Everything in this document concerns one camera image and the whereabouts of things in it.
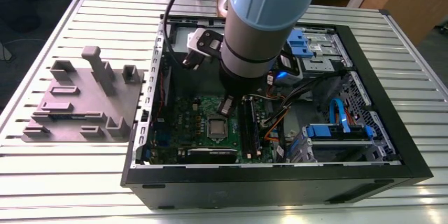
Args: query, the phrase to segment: slotted aluminum surface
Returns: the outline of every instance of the slotted aluminum surface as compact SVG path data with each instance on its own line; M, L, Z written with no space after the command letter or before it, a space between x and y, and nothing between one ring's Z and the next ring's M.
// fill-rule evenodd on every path
M74 0L0 116L0 220L32 223L446 223L448 103L446 87L376 10L312 6L302 21L350 25L435 178L352 205L151 211L120 187L127 143L20 140L52 75L54 61L86 67L100 46L114 68L148 71L160 14L170 0ZM174 14L215 16L214 0L178 0Z

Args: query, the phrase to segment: dark floor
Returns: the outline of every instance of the dark floor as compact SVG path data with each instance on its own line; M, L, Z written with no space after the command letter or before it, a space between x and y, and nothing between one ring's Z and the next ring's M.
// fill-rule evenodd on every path
M26 38L47 40L71 1L42 0L34 3L43 21L40 27L30 33L15 32L0 20L0 41L8 42ZM15 55L15 60L11 63L0 61L0 111L7 105L43 45L44 41L27 40L6 46ZM418 48L436 74L448 84L448 35L440 35L434 30Z

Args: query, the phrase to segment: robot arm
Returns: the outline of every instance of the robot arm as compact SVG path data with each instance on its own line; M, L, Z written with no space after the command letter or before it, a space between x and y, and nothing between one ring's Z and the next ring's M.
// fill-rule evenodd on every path
M224 38L216 48L227 91L219 108L223 115L260 87L310 3L311 0L230 0Z

